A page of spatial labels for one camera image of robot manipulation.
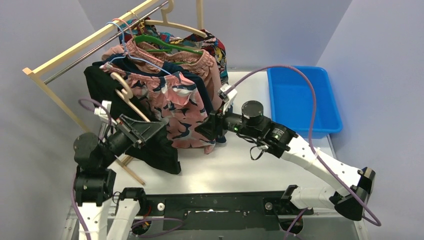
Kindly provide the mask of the beige wooden hanger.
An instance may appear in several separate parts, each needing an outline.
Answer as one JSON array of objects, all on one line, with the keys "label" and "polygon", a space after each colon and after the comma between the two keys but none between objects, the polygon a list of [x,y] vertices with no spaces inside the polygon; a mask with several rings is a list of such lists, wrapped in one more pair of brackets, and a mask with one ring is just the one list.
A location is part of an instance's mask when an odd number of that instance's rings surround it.
[{"label": "beige wooden hanger", "polygon": [[116,81],[118,81],[122,89],[121,90],[115,90],[115,93],[132,109],[134,110],[145,122],[150,122],[148,117],[140,110],[138,109],[132,102],[131,99],[134,97],[134,94],[127,84],[127,82],[116,72],[112,72],[110,74],[110,77]]}]

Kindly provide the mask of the pink shark print shorts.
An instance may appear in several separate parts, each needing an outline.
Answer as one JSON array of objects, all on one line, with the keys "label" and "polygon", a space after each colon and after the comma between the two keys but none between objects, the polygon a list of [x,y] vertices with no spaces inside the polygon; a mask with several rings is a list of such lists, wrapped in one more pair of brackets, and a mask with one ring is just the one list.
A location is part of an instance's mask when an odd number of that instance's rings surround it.
[{"label": "pink shark print shorts", "polygon": [[210,154],[216,142],[195,131],[207,117],[197,85],[182,71],[173,74],[122,70],[106,63],[105,72],[119,74],[140,103],[165,123],[167,138],[178,149],[202,148]]}]

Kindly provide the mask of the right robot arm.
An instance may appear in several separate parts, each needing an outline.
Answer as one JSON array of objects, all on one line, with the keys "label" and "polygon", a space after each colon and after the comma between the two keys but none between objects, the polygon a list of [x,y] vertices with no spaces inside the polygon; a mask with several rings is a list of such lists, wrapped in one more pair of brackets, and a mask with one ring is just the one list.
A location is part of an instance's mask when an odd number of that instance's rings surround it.
[{"label": "right robot arm", "polygon": [[293,130],[264,116],[264,107],[259,101],[245,102],[241,114],[224,111],[221,106],[195,127],[195,131],[209,140],[233,132],[255,144],[262,154],[269,153],[298,165],[328,184],[322,188],[290,185],[281,199],[285,212],[292,214],[298,209],[324,208],[334,209],[349,220],[364,219],[375,171],[347,165],[311,146]]}]

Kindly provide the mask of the black mesh shorts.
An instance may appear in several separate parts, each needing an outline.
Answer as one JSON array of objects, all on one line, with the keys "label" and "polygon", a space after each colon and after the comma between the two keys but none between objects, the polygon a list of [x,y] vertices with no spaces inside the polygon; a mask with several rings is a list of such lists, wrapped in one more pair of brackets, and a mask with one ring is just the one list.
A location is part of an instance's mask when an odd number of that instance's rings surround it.
[{"label": "black mesh shorts", "polygon": [[[123,86],[112,79],[109,73],[100,69],[101,65],[100,61],[94,62],[83,72],[90,97],[99,103],[103,100],[111,101],[110,114],[114,119],[120,115],[125,115],[141,121],[142,118],[116,94],[116,90],[123,89]],[[178,175],[181,172],[178,150],[172,146],[172,141],[168,139],[165,126],[151,137],[143,147],[139,149],[132,146],[125,154],[172,175]]]}]

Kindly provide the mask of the light blue wire hanger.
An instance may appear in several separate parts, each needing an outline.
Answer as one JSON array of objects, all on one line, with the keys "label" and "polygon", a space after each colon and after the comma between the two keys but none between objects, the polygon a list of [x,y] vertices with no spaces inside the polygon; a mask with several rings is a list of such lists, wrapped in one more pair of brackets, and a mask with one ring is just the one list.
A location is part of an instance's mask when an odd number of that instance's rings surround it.
[{"label": "light blue wire hanger", "polygon": [[[105,24],[106,26],[107,25],[115,25],[117,27],[117,29],[120,31],[120,34],[122,36],[122,46],[123,46],[124,54],[126,54],[128,58],[134,59],[134,60],[137,60],[137,61],[145,62],[145,63],[147,63],[151,66],[154,66],[158,70],[161,70],[162,72],[166,73],[167,75],[171,75],[170,72],[168,72],[167,70],[165,70],[165,69],[161,68],[159,65],[157,65],[157,64],[163,64],[163,62],[160,59],[158,59],[158,58],[156,58],[156,57],[154,57],[150,54],[147,54],[146,52],[139,51],[138,49],[136,49],[135,43],[133,44],[134,47],[129,49],[129,47],[128,47],[129,43],[132,43],[132,42],[135,41],[135,37],[133,35],[132,27],[126,21],[124,21],[120,18],[114,18],[113,20],[123,22],[126,25],[126,27],[128,28],[128,30],[124,30],[119,24],[117,24],[113,21],[109,21]],[[125,33],[127,31],[129,31],[129,34],[131,35],[131,40],[128,43],[125,42]]]}]

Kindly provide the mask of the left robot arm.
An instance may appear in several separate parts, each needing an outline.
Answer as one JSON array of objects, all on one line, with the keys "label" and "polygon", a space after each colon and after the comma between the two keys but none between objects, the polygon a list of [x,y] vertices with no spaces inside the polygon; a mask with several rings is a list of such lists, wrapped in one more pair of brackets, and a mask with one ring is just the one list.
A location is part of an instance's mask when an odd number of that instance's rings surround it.
[{"label": "left robot arm", "polygon": [[109,117],[107,124],[115,129],[113,134],[99,138],[86,132],[73,142],[77,168],[71,197],[82,240],[123,240],[128,236],[136,214],[147,209],[148,199],[141,187],[123,190],[123,207],[118,209],[118,219],[107,229],[116,180],[116,172],[109,167],[129,148],[144,147],[165,127],[160,121],[140,121],[123,114],[116,119]]}]

